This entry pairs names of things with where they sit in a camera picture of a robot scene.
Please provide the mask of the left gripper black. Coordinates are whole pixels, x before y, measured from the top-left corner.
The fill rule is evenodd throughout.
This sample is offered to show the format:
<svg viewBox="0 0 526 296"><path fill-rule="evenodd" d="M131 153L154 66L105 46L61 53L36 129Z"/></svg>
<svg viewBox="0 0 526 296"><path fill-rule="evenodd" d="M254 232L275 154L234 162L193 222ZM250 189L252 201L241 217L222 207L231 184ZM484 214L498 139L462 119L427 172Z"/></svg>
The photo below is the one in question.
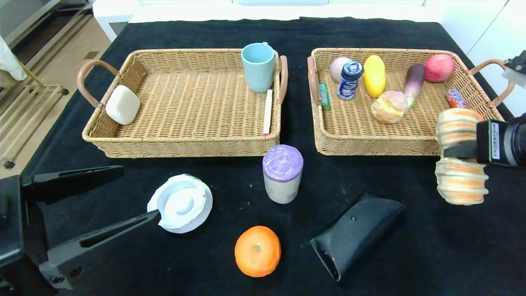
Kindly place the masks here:
<svg viewBox="0 0 526 296"><path fill-rule="evenodd" d="M2 296L48 296L73 290L83 279L111 265L134 239L160 220L158 210L83 234L48 251L37 202L54 204L122 177L123 166L37 174L1 180L0 273Z"/></svg>

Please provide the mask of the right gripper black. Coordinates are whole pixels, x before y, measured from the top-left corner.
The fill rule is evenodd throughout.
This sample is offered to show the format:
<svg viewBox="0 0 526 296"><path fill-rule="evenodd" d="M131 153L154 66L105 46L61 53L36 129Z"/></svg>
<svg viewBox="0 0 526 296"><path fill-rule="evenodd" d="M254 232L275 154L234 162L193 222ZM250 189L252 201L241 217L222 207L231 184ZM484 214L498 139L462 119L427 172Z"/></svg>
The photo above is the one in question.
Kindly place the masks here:
<svg viewBox="0 0 526 296"><path fill-rule="evenodd" d="M443 157L477 159L483 164L525 167L526 116L509 121L485 120L477 124L477 140L443 151Z"/></svg>

